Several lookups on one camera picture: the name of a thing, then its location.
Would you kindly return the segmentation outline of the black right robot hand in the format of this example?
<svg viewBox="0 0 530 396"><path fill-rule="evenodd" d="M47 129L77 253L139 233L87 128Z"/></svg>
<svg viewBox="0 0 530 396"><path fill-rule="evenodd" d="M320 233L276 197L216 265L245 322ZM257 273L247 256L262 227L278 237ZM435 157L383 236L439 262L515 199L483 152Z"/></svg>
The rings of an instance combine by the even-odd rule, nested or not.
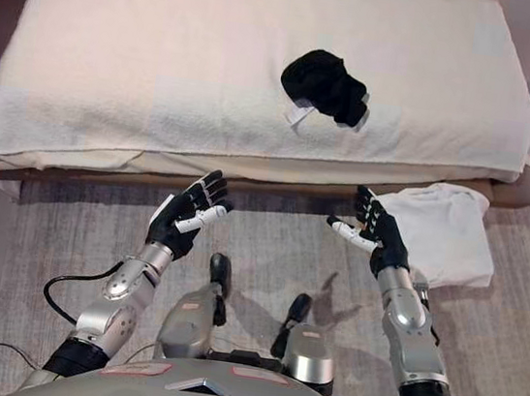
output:
<svg viewBox="0 0 530 396"><path fill-rule="evenodd" d="M385 209L369 187L358 185L355 196L356 217L361 224L354 227L335 215L327 217L327 224L334 232L352 245L365 249L371 245L370 269L377 277L385 268L393 267L410 271L408 250L404 245L396 219Z"/></svg>

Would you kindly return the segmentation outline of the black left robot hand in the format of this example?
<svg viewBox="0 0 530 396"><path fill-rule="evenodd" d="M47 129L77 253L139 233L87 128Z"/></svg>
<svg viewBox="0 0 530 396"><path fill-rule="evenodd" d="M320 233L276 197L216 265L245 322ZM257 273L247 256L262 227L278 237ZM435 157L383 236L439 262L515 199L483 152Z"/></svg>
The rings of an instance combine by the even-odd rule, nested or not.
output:
<svg viewBox="0 0 530 396"><path fill-rule="evenodd" d="M169 196L153 214L145 244L166 246L173 260L182 259L191 251L194 239L206 224L233 211L234 206L226 199L227 188L227 178L217 169L178 195Z"/></svg>

